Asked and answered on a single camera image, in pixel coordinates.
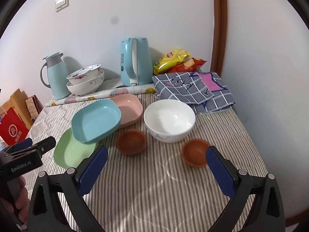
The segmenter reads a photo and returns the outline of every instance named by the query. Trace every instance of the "silver bolt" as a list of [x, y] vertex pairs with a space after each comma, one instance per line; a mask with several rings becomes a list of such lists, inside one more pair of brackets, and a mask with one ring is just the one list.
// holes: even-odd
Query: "silver bolt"
[[244, 169], [239, 169], [238, 172], [239, 172], [241, 175], [246, 175], [246, 174], [247, 174], [247, 171], [244, 170]]
[[40, 178], [43, 177], [44, 175], [45, 175], [45, 172], [44, 172], [44, 171], [39, 172], [39, 177], [40, 177]]
[[274, 180], [274, 179], [275, 179], [275, 176], [274, 176], [272, 173], [270, 173], [270, 174], [268, 175], [268, 178], [271, 179], [271, 180]]
[[70, 167], [66, 172], [67, 174], [73, 174], [75, 172], [75, 169], [73, 167]]

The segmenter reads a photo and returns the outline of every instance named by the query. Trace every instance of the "small clay bowl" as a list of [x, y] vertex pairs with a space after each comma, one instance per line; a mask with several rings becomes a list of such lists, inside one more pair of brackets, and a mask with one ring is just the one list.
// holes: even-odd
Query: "small clay bowl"
[[205, 167], [208, 147], [210, 144], [203, 139], [191, 139], [183, 145], [181, 156], [185, 163], [191, 167]]
[[136, 129], [124, 131], [116, 141], [117, 149], [125, 155], [136, 155], [146, 147], [146, 135]]

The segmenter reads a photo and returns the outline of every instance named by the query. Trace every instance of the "yellow fruit print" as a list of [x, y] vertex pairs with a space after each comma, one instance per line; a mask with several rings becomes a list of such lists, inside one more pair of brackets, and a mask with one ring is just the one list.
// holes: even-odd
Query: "yellow fruit print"
[[145, 90], [145, 93], [155, 93], [155, 89], [154, 88], [148, 88]]

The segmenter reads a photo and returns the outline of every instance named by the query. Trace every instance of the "light blue thermos jug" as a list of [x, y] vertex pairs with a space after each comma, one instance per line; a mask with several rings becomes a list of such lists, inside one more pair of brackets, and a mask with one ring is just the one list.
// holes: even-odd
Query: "light blue thermos jug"
[[[69, 75], [69, 73], [68, 70], [66, 69], [64, 62], [61, 59], [62, 56], [63, 53], [57, 52], [53, 55], [43, 58], [43, 60], [44, 59], [46, 60], [46, 63], [42, 66], [40, 71], [40, 77], [42, 83], [46, 87], [52, 89], [54, 98], [56, 100], [63, 99], [71, 94], [66, 86], [68, 82], [66, 77]], [[42, 70], [44, 66], [47, 66], [47, 77], [49, 85], [44, 82], [42, 77]]]
[[127, 38], [121, 42], [121, 81], [125, 86], [152, 83], [152, 61], [146, 37]]

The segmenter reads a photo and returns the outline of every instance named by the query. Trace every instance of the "human hand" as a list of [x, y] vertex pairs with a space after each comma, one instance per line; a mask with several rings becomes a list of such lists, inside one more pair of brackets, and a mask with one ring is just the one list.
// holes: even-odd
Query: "human hand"
[[[20, 183], [20, 195], [15, 201], [15, 207], [20, 210], [18, 213], [18, 219], [27, 225], [30, 200], [28, 199], [28, 191], [25, 188], [26, 186], [25, 178], [20, 176], [19, 183]], [[1, 201], [4, 207], [7, 209], [7, 211], [11, 213], [14, 212], [13, 206], [8, 201], [3, 199], [1, 199]]]

